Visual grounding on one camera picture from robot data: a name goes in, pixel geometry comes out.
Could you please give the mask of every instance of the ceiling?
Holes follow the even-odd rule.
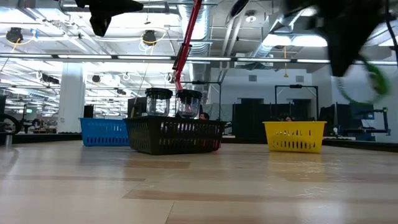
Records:
[[[15,7],[9,3],[0,3],[0,52],[20,54],[88,54],[88,55],[176,55],[184,37],[184,16],[178,14],[178,8],[189,6],[191,1],[169,1],[170,12],[162,13],[164,2],[144,2],[144,10],[138,13],[122,14],[113,17],[110,27],[104,37],[94,35],[91,25],[91,14],[88,9],[79,9],[75,2],[64,0],[60,6],[57,1],[36,0],[32,8]],[[205,1],[204,7],[209,8],[208,35],[205,39],[195,40],[196,43],[208,45],[208,51],[202,56],[220,56],[223,49],[224,38],[227,33],[226,18],[235,1]],[[246,21],[246,16],[238,30],[237,41],[233,45],[231,55],[248,54],[253,52],[263,41],[262,27],[269,15],[278,13],[278,1],[251,1],[244,9],[252,11],[256,20]],[[302,13],[294,24],[291,34],[283,34],[293,39],[299,35],[313,35],[304,29],[311,11]],[[395,32],[397,24],[393,23]],[[6,32],[11,27],[22,28],[24,40],[21,45],[14,45],[6,38]],[[158,42],[153,48],[142,43],[142,34],[145,30],[154,30]],[[383,26],[376,29],[369,38],[369,44],[364,48],[365,54],[371,59],[382,60],[391,55],[388,47],[380,44],[391,41]],[[303,58],[327,59],[325,47],[286,46],[274,47],[270,55],[277,58]],[[50,75],[62,82],[62,61],[24,60],[23,58],[0,58],[0,79],[2,85],[27,86],[17,90],[15,88],[2,88],[8,94],[9,106],[20,106],[27,101],[36,101],[35,105],[43,100],[52,102],[51,110],[41,106],[40,112],[53,116],[57,113],[59,99],[59,85],[51,84],[52,88],[34,88],[35,86],[48,86],[40,81],[42,74]],[[126,100],[132,96],[142,96],[144,91],[138,91],[142,82],[142,89],[149,87],[162,87],[174,89],[174,85],[166,80],[173,72],[171,63],[120,63],[120,62],[84,62],[88,74],[86,91],[86,104],[95,104],[96,112],[101,114],[125,114],[127,112]],[[191,81],[191,65],[183,71],[183,79]],[[219,67],[219,63],[211,63],[212,67]],[[284,68],[284,63],[274,63],[266,69],[278,71]],[[319,69],[314,64],[291,64],[291,69],[303,69],[312,73]],[[108,76],[117,80],[120,88],[129,87],[126,95],[116,93],[116,90],[99,90],[98,87],[111,87],[109,83],[93,83],[93,75]]]

